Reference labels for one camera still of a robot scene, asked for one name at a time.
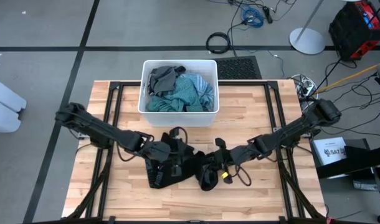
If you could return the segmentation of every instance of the white box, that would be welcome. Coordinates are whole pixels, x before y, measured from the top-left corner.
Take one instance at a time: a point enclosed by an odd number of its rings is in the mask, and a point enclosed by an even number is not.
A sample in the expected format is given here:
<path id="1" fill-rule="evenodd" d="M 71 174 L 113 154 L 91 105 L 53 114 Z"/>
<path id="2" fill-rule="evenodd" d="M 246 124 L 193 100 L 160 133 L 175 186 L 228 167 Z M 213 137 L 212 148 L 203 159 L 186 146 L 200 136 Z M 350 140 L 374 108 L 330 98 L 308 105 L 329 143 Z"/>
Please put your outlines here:
<path id="1" fill-rule="evenodd" d="M 212 112 L 147 112 L 146 105 L 150 100 L 147 91 L 149 75 L 154 68 L 161 66 L 184 66 L 188 73 L 198 73 L 214 89 L 214 111 Z M 139 112 L 153 127 L 208 127 L 215 120 L 219 111 L 219 88 L 217 66 L 214 60 L 147 60 L 143 64 L 139 95 Z"/>

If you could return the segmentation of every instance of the wooden tabletop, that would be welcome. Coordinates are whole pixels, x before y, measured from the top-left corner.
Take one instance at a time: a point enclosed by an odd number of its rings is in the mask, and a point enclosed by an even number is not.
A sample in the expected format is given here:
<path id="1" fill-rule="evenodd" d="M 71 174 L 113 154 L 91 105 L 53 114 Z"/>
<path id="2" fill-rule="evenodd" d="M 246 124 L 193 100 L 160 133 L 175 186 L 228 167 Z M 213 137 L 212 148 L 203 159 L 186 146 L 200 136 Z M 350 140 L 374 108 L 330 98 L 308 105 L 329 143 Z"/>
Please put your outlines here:
<path id="1" fill-rule="evenodd" d="M 277 80 L 287 124 L 301 115 L 297 94 L 292 80 Z M 88 112 L 102 119 L 107 101 L 109 81 L 95 81 L 90 96 Z M 139 114 L 139 87 L 124 87 L 118 127 L 152 134 L 158 139 L 170 128 L 152 128 Z M 271 91 L 273 108 L 280 124 L 274 93 Z M 186 128 L 189 144 L 206 153 L 215 151 L 215 138 L 226 141 L 233 148 L 246 144 L 246 140 L 259 134 L 271 133 L 264 88 L 262 86 L 220 86 L 220 110 L 210 128 Z M 115 102 L 112 103 L 111 119 Z M 79 147 L 89 140 L 79 142 Z M 310 149 L 308 141 L 300 146 Z M 97 148 L 87 146 L 76 158 L 62 216 L 72 213 L 90 188 Z M 130 155 L 123 152 L 123 157 Z M 325 204 L 312 155 L 295 148 L 294 161 L 300 188 L 308 200 L 325 214 Z M 104 218 L 116 216 L 117 220 L 278 220 L 286 216 L 277 163 L 267 159 L 249 161 L 243 168 L 250 174 L 252 185 L 244 186 L 238 178 L 227 185 L 219 180 L 209 192 L 203 192 L 195 177 L 166 187 L 151 189 L 148 186 L 145 163 L 142 158 L 122 162 L 116 150 L 108 184 Z M 291 188 L 294 215 L 298 216 Z M 93 215 L 97 214 L 97 193 Z"/>

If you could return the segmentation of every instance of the black garment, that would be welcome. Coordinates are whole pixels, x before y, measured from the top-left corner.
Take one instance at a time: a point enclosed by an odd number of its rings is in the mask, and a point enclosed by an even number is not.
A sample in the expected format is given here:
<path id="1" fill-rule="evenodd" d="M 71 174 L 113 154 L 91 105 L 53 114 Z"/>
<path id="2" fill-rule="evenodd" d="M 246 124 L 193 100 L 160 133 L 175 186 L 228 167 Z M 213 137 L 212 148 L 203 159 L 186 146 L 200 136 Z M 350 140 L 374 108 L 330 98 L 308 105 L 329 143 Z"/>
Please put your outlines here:
<path id="1" fill-rule="evenodd" d="M 162 66 L 151 71 L 148 83 L 148 94 L 150 96 L 161 96 L 164 91 L 174 90 L 175 80 L 186 71 L 183 66 Z"/>

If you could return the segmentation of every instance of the white stand base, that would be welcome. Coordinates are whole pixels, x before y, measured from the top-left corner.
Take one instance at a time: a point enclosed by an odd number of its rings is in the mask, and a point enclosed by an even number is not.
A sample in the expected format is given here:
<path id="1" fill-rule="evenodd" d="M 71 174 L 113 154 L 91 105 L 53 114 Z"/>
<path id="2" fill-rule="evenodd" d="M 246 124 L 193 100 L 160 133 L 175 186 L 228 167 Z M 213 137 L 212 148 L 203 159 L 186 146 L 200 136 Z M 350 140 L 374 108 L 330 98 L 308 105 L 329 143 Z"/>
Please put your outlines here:
<path id="1" fill-rule="evenodd" d="M 297 28 L 290 34 L 290 43 L 297 51 L 313 55 L 318 54 L 325 49 L 326 44 L 323 36 L 313 29 L 306 28 L 297 41 L 297 37 L 301 30 L 302 28 Z"/>

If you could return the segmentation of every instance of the yellow tag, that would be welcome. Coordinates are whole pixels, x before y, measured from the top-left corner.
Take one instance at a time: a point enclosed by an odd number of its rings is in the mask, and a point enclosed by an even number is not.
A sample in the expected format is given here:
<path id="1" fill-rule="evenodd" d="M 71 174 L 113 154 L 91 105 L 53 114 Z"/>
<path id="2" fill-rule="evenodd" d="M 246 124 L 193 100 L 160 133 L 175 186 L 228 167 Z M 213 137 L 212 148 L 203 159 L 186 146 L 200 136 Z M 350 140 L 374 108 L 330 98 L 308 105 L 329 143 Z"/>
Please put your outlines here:
<path id="1" fill-rule="evenodd" d="M 227 172 L 224 172 L 224 173 L 222 174 L 222 178 L 225 179 L 228 175 L 229 175 L 229 174 L 228 174 Z"/>

